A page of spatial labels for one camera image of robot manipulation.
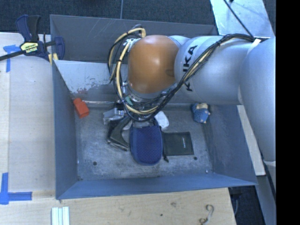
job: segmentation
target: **gray carpet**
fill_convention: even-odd
[[[263,0],[276,34],[276,0]],[[40,15],[39,33],[50,34],[50,14],[215,25],[210,0],[0,0],[0,31],[16,32],[15,20]],[[237,225],[264,225],[254,187],[230,189]]]

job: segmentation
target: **clamp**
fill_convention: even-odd
[[[22,15],[16,20],[18,32],[23,36],[24,42],[20,45],[20,50],[1,56],[0,61],[16,57],[19,55],[37,56],[52,62],[52,55],[47,51],[47,47],[56,45],[56,56],[62,59],[65,54],[65,43],[61,36],[56,36],[53,41],[44,42],[38,37],[39,15]]]

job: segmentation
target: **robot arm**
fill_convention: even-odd
[[[179,89],[198,103],[244,105],[264,160],[274,162],[275,39],[254,41],[243,34],[188,39],[144,33],[127,40],[111,79],[137,122],[153,119]]]

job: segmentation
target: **orange block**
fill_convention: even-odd
[[[80,119],[89,115],[90,110],[86,103],[81,100],[81,98],[75,98],[73,104],[75,105],[75,110]]]

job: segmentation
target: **gray bin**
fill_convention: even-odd
[[[80,90],[71,89],[80,81],[75,69],[78,78],[108,73],[103,62],[110,46],[138,23],[147,34],[188,38],[216,35],[213,26],[61,15],[50,19],[51,35],[63,36],[66,43],[64,60],[52,66],[57,199],[256,184],[235,105],[211,106],[207,123],[199,124],[193,121],[192,101],[179,91],[163,110],[170,121],[165,132],[189,131],[194,155],[170,156],[169,163],[161,159],[157,165],[143,166],[133,160],[130,151],[106,142],[108,126],[103,123],[103,112],[112,108],[116,97],[113,86],[103,82],[90,88],[86,83]],[[89,105],[89,116],[79,119],[72,102],[75,97],[102,104]]]

